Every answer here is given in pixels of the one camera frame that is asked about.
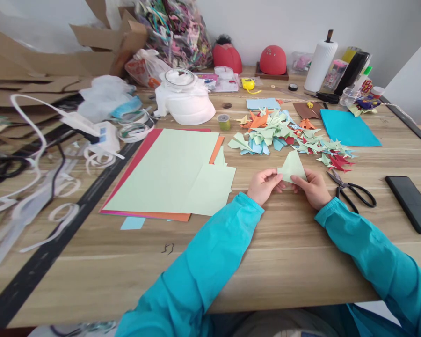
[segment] teal sleeve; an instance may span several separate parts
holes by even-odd
[[[239,267],[263,212],[239,193],[123,315],[116,336],[210,336],[204,314]]]
[[[323,207],[315,220],[338,249],[352,256],[402,328],[421,336],[421,268],[417,263],[337,198]]]

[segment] green thread spool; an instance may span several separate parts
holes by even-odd
[[[231,122],[227,114],[219,115],[217,121],[220,124],[221,131],[229,131],[231,129]]]

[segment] paper towel roll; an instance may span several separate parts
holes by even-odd
[[[304,89],[309,91],[318,91],[323,84],[326,73],[332,63],[338,43],[318,42],[310,65],[309,73],[305,79]]]

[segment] person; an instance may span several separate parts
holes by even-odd
[[[223,315],[206,311],[235,273],[248,248],[262,205],[286,185],[276,169],[254,175],[247,193],[218,211],[187,249],[123,315],[117,337],[126,336],[419,336],[421,269],[370,221],[332,198],[321,174],[292,176],[318,211],[315,220],[342,252],[351,255],[400,326],[354,304]]]

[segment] black phone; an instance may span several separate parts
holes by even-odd
[[[396,199],[416,231],[421,234],[421,193],[407,176],[386,176]]]

